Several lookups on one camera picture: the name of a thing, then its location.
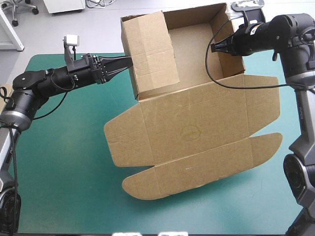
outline grey floor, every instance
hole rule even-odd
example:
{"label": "grey floor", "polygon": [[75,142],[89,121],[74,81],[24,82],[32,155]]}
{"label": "grey floor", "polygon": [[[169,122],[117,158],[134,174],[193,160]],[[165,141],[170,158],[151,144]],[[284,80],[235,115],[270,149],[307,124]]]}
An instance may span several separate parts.
{"label": "grey floor", "polygon": [[[30,58],[37,54],[63,53],[62,38],[66,34],[80,36],[78,53],[122,52],[120,17],[174,10],[222,2],[223,0],[117,0],[105,9],[88,9],[80,13],[49,14],[42,0],[32,0],[39,14],[18,9],[19,26],[15,27],[25,46],[23,52],[0,51],[0,84],[22,73]],[[315,18],[315,0],[265,0],[266,20],[287,13],[305,12]]]}

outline metal bracket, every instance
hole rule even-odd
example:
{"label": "metal bracket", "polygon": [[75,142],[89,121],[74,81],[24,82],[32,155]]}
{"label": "metal bracket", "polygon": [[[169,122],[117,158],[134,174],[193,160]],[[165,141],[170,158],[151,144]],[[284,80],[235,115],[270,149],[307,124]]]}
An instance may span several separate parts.
{"label": "metal bracket", "polygon": [[251,22],[265,23],[265,17],[262,13],[262,7],[265,5],[263,0],[251,0],[251,1],[237,1],[232,3],[232,9],[236,12],[241,12],[244,17],[244,25],[248,27]]}

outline green tabletop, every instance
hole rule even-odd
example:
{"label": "green tabletop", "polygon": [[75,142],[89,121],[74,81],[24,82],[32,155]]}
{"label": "green tabletop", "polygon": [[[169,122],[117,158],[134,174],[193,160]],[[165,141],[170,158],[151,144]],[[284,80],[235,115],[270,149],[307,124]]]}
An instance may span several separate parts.
{"label": "green tabletop", "polygon": [[[284,83],[281,63],[271,57],[272,52],[264,52],[244,58],[246,73],[278,76]],[[64,66],[63,55],[37,55],[27,70],[59,66]],[[104,136],[104,124],[137,103],[128,72],[109,83],[70,92],[54,113],[35,120],[19,140],[19,232],[284,233],[301,209],[282,167],[288,146],[299,136],[299,122],[293,90],[280,91],[280,118],[259,131],[283,134],[271,160],[155,201],[135,199],[122,189],[125,177],[145,168],[116,167]],[[54,108],[61,98],[52,97],[37,115]]]}

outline robotic arm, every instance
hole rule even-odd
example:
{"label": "robotic arm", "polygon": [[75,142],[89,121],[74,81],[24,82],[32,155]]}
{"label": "robotic arm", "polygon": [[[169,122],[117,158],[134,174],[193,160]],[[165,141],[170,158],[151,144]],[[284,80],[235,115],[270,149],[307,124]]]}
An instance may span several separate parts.
{"label": "robotic arm", "polygon": [[244,24],[212,52],[248,56],[274,50],[280,55],[285,81],[296,93],[301,136],[289,147],[284,172],[292,193],[303,210],[286,232],[287,236],[315,235],[315,22],[307,14],[280,15],[265,22],[262,0],[241,1],[232,9],[241,12]]}
{"label": "robotic arm", "polygon": [[13,81],[14,92],[7,97],[7,103],[0,114],[1,123],[10,124],[12,133],[5,127],[0,128],[0,232],[11,233],[18,229],[21,198],[17,195],[14,215],[14,179],[8,169],[14,143],[21,132],[27,130],[37,110],[49,97],[68,93],[91,84],[103,84],[115,75],[132,66],[131,57],[98,57],[82,55],[74,60],[70,46],[78,46],[78,40],[71,41],[73,35],[64,37],[64,59],[66,66],[40,71],[26,71]]}

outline open cardboard box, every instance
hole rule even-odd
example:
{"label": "open cardboard box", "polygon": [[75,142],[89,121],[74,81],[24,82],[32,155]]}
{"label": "open cardboard box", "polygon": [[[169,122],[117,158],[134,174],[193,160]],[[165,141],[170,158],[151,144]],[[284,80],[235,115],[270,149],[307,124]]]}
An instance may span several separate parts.
{"label": "open cardboard box", "polygon": [[[226,4],[122,18],[139,103],[105,125],[115,165],[153,166],[126,178],[124,190],[158,199],[258,166],[278,150],[281,134],[250,137],[280,114],[279,90],[220,87],[205,70],[207,45],[227,21]],[[216,40],[233,33],[225,25]],[[261,86],[275,77],[244,75],[241,57],[209,53],[213,77]]]}

